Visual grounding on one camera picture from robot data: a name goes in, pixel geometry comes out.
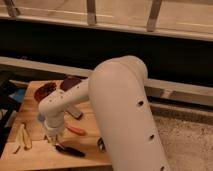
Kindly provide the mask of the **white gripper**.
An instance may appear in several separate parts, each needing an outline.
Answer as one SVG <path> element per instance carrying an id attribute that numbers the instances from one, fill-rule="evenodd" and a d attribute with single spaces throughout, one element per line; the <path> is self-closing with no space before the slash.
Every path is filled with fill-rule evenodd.
<path id="1" fill-rule="evenodd" d="M 64 131 L 64 115 L 62 113 L 45 115 L 44 129 L 47 134 L 44 136 L 44 139 L 48 143 L 53 143 L 54 145 L 59 144 L 60 138 L 58 135 L 62 134 Z"/>

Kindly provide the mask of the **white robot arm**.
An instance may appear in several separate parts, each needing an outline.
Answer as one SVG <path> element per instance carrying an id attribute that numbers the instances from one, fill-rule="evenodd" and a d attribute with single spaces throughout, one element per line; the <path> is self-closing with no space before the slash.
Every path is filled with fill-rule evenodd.
<path id="1" fill-rule="evenodd" d="M 67 107 L 89 101 L 114 171 L 171 171 L 145 93 L 147 77 L 135 56 L 102 62 L 89 78 L 39 103 L 47 133 L 62 132 Z"/>

